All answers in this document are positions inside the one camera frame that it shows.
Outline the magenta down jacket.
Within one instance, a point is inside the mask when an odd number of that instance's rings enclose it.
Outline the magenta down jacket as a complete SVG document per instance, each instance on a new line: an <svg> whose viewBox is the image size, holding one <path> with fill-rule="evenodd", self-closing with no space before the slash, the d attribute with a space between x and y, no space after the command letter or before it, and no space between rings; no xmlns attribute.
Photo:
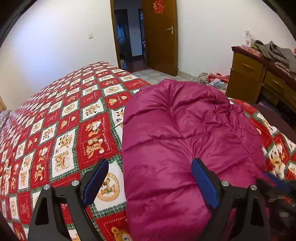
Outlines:
<svg viewBox="0 0 296 241"><path fill-rule="evenodd" d="M134 240L196 240L210 220L191 163L247 187L262 177L262 140L239 104L219 90L164 80L125 106L122 161Z"/></svg>

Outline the pile of clothes on floor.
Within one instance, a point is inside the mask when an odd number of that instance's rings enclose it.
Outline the pile of clothes on floor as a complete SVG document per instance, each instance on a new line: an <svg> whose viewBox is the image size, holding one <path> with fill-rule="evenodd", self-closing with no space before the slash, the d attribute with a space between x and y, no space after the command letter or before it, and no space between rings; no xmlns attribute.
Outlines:
<svg viewBox="0 0 296 241"><path fill-rule="evenodd" d="M201 73L195 82L215 87L219 90L225 91L229 82L229 75L221 75L220 73Z"/></svg>

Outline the grey clothes on dresser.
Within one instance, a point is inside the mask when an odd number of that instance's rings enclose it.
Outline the grey clothes on dresser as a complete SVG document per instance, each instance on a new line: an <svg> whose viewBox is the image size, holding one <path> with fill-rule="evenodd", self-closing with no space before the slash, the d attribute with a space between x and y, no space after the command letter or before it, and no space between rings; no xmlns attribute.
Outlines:
<svg viewBox="0 0 296 241"><path fill-rule="evenodd" d="M274 44L273 41L263 44L260 40L255 40L251 47L261 52L277 68L295 79L295 54L291 49L281 48Z"/></svg>

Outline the red patchwork bear bedspread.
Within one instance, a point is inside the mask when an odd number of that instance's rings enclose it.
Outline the red patchwork bear bedspread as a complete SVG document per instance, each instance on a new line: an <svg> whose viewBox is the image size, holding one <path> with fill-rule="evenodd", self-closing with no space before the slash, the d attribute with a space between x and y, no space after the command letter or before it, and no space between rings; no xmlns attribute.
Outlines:
<svg viewBox="0 0 296 241"><path fill-rule="evenodd" d="M132 238L123 176L123 122L129 99L148 86L98 62L53 82L10 115L1 130L1 211L19 240L28 238L41 188L79 180L101 158L109 161L109 172L87 214L104 240ZM264 171L295 180L295 144L249 104L229 102L241 105L259 132Z"/></svg>

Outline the striped pillow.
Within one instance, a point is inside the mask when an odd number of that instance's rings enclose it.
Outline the striped pillow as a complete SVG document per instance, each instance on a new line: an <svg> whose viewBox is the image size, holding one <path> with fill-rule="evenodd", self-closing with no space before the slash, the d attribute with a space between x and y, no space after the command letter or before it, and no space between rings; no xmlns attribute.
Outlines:
<svg viewBox="0 0 296 241"><path fill-rule="evenodd" d="M0 113L0 130L4 127L8 117L10 116L11 110L4 110Z"/></svg>

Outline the brown wooden dresser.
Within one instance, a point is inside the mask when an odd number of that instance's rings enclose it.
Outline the brown wooden dresser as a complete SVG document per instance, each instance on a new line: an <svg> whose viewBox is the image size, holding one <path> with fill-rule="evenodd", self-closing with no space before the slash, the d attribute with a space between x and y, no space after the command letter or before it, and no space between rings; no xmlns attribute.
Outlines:
<svg viewBox="0 0 296 241"><path fill-rule="evenodd" d="M270 104L295 112L295 79L272 62L240 46L231 47L233 61L226 95L248 103L265 97Z"/></svg>

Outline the beige wooden headboard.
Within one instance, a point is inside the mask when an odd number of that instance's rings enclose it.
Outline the beige wooden headboard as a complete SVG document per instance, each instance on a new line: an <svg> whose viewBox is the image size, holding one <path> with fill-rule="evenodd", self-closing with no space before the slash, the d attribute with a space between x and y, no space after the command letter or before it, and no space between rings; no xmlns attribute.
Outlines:
<svg viewBox="0 0 296 241"><path fill-rule="evenodd" d="M4 104L2 98L0 97L0 112L6 110L6 105Z"/></svg>

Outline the pink box on dresser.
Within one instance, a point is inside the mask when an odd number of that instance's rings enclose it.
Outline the pink box on dresser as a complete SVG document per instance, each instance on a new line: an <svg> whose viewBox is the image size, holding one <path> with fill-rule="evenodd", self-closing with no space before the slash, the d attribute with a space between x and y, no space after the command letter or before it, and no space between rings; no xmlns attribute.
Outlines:
<svg viewBox="0 0 296 241"><path fill-rule="evenodd" d="M257 56L259 58L264 58L264 55L260 51L258 51L256 49L253 49L253 48L245 46L245 45L241 45L240 47L243 50L247 51L248 53L253 54L254 56Z"/></svg>

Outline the brown wooden door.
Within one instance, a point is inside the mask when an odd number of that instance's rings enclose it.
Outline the brown wooden door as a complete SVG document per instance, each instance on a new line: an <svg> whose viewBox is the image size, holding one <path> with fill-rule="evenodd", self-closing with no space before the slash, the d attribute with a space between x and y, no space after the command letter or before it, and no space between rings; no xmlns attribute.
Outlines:
<svg viewBox="0 0 296 241"><path fill-rule="evenodd" d="M147 65L162 73L176 76L178 72L178 19L177 2L163 0L162 14L155 14L153 0L142 1L144 14L145 49ZM172 35L167 28L174 27Z"/></svg>

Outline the red double happiness decal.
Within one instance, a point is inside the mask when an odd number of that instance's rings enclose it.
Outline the red double happiness decal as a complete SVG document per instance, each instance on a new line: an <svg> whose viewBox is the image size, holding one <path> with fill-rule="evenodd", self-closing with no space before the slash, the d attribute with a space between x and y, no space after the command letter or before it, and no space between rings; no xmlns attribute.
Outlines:
<svg viewBox="0 0 296 241"><path fill-rule="evenodd" d="M155 14L162 14L165 9L165 5L162 0L155 0L153 3L153 10Z"/></svg>

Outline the white card on wall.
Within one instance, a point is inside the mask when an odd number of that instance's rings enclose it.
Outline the white card on wall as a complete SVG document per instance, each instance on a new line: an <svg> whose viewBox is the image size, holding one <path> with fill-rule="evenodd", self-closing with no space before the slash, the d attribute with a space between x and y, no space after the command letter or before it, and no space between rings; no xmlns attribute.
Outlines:
<svg viewBox="0 0 296 241"><path fill-rule="evenodd" d="M244 31L245 32L245 45L250 47L251 46L251 33L250 31Z"/></svg>

